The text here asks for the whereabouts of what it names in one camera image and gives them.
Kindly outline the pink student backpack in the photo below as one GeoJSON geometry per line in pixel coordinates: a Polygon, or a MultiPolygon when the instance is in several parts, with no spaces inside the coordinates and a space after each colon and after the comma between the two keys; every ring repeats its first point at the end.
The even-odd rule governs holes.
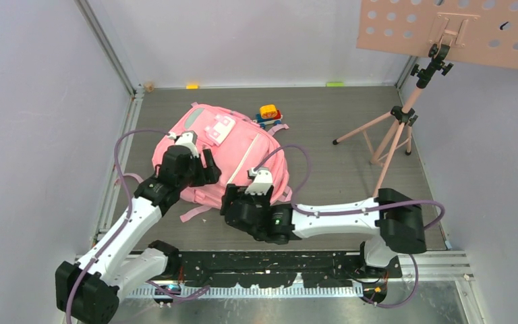
{"type": "Polygon", "coordinates": [[[195,204],[195,208],[181,215],[181,221],[187,222],[203,212],[219,209],[227,184],[249,185],[248,171],[257,165],[268,168],[272,174],[271,203],[289,202],[292,190],[287,161],[274,137],[275,132],[287,127],[277,121],[271,129],[265,130],[240,112],[192,103],[191,109],[172,127],[171,132],[174,135],[185,131],[195,132],[196,148],[199,151],[210,149],[221,176],[215,184],[186,188],[181,193],[182,200],[195,204]]]}

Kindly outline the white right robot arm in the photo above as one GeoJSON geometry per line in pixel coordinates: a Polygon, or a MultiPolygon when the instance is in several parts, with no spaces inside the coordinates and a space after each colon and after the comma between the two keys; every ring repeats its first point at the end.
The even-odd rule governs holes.
{"type": "Polygon", "coordinates": [[[374,198],[337,205],[271,203],[275,189],[266,167],[251,168],[247,186],[228,184],[220,214],[225,223],[259,242],[284,245],[326,234],[363,234],[358,268],[377,276],[398,254],[426,252],[420,202],[391,188],[374,198]]]}

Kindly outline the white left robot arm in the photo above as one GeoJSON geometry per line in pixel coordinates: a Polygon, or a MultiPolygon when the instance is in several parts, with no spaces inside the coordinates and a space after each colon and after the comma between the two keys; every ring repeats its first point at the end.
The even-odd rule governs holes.
{"type": "Polygon", "coordinates": [[[62,262],[55,272],[57,308],[67,323],[109,323],[132,290],[160,275],[173,279],[180,269],[179,251],[160,240],[128,263],[140,238],[179,201],[188,187],[216,184],[221,175],[211,151],[199,151],[197,135],[169,134],[174,140],[154,174],[127,191],[128,207],[117,223],[76,262],[62,262]]]}

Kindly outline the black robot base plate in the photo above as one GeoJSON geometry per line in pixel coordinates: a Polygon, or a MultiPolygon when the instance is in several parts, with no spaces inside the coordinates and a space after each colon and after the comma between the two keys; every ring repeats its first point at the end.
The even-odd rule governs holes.
{"type": "Polygon", "coordinates": [[[154,279],[194,288],[287,288],[300,278],[306,288],[333,288],[352,279],[372,283],[384,275],[402,277],[398,258],[385,270],[367,272],[356,251],[185,251],[172,264],[154,279]]]}

